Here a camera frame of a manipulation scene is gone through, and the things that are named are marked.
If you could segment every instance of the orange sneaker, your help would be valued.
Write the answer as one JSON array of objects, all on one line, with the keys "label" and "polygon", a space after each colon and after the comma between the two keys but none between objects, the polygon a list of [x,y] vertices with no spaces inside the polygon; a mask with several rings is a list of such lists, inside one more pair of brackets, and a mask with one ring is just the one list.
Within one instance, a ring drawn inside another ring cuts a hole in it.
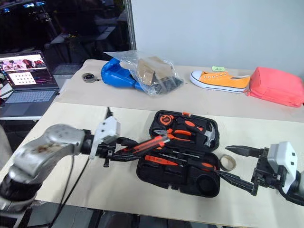
[{"label": "orange sneaker", "polygon": [[208,73],[200,70],[193,71],[190,81],[202,88],[242,93],[247,88],[250,76],[232,76],[228,72]]}]

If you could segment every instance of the orange pliers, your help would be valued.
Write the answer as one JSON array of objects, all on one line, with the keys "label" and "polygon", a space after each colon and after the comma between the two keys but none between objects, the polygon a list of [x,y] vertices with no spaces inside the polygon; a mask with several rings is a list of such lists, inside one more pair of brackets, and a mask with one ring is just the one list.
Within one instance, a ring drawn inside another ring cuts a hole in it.
[{"label": "orange pliers", "polygon": [[168,130],[154,130],[154,132],[157,134],[160,134],[160,135],[167,135],[169,137],[169,139],[176,139],[176,140],[180,140],[180,141],[191,141],[191,140],[178,138],[178,137],[175,137],[173,134],[183,134],[183,135],[187,135],[187,136],[192,136],[192,133],[189,131],[173,130],[171,128],[169,128]]}]

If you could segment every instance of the clear plastic bag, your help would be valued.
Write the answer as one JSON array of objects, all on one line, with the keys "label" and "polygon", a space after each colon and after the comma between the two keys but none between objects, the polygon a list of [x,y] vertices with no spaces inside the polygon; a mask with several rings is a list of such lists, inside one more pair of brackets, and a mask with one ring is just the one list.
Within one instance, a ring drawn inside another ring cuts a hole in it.
[{"label": "clear plastic bag", "polygon": [[183,85],[171,61],[140,51],[106,52],[122,62],[148,95],[167,94]]}]

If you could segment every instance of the white wall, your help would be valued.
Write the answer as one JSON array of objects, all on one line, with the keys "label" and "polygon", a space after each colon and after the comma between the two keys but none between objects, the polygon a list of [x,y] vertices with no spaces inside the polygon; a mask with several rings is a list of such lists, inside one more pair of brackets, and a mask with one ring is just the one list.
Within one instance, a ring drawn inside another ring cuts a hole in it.
[{"label": "white wall", "polygon": [[304,0],[132,0],[138,50],[176,65],[304,78]]}]

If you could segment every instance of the pink pouch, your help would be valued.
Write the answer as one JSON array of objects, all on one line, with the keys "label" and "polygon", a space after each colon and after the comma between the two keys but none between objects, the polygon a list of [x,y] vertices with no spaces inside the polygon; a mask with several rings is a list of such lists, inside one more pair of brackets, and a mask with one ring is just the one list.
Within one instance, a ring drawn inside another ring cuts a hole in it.
[{"label": "pink pouch", "polygon": [[247,95],[282,105],[300,107],[304,103],[304,85],[298,76],[258,67],[250,78],[250,91]]}]

